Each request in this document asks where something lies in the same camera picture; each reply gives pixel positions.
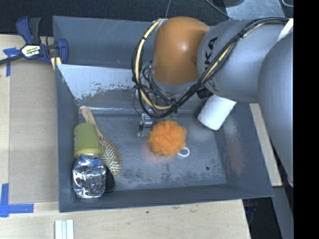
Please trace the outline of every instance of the white cup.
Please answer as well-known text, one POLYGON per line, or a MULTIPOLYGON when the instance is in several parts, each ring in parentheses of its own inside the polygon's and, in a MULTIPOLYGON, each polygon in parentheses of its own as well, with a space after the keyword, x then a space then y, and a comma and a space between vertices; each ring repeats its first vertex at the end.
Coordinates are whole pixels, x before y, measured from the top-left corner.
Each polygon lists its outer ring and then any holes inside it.
POLYGON ((219 130, 235 104, 235 101, 213 95, 207 100, 197 118, 206 127, 219 130))

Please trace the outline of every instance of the foil-wrapped object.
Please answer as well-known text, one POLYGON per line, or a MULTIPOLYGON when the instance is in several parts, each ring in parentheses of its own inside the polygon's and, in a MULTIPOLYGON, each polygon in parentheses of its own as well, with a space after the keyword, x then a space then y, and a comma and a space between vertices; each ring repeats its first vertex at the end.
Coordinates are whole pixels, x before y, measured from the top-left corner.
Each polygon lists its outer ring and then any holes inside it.
POLYGON ((72 187, 76 197, 84 200, 97 200, 105 191, 106 167, 97 154, 81 154, 75 161, 72 187))

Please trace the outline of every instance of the orange bath sponge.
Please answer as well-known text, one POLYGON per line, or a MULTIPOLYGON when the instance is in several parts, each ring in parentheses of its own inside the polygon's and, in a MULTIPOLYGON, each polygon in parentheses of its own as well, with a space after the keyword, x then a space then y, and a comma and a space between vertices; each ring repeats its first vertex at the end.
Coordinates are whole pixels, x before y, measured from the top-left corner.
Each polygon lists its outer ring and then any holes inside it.
POLYGON ((176 121, 160 121, 153 126, 148 139, 151 150, 156 155, 174 156, 186 147, 187 130, 176 121))

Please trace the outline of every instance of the yellow-green cup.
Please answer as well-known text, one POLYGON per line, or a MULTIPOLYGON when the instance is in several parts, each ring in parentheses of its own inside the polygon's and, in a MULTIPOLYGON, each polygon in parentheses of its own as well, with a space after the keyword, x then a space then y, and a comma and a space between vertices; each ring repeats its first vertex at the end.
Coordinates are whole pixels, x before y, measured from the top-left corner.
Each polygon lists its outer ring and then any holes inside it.
POLYGON ((74 157, 77 159, 85 153, 103 153, 94 125, 90 123, 81 123, 74 128, 74 157))

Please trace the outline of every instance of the table surface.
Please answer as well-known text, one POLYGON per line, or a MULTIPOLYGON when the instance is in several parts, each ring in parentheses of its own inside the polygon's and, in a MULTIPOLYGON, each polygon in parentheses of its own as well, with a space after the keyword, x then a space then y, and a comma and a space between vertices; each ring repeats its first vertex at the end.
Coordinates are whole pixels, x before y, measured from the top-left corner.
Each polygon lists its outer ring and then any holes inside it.
MULTIPOLYGON (((20 48, 23 44, 20 36, 0 35, 0 59, 6 57, 2 53, 3 49, 20 48)), ((15 62, 11 69, 22 65, 32 67, 34 63, 39 66, 36 62, 15 62)), ((9 178, 14 174, 12 167, 9 172, 10 160, 14 160, 10 157, 14 154, 10 145, 13 139, 10 139, 10 136, 14 134, 10 132, 10 77, 6 77, 5 72, 6 65, 0 66, 0 184, 14 179, 9 178)), ((281 186, 282 182, 258 104, 251 105, 251 109, 272 185, 281 186)), ((54 238, 55 220, 68 219, 74 220, 76 239, 251 238, 241 200, 73 213, 59 213, 57 201, 41 201, 34 203, 32 214, 10 214, 9 218, 0 218, 0 238, 51 239, 54 238)))

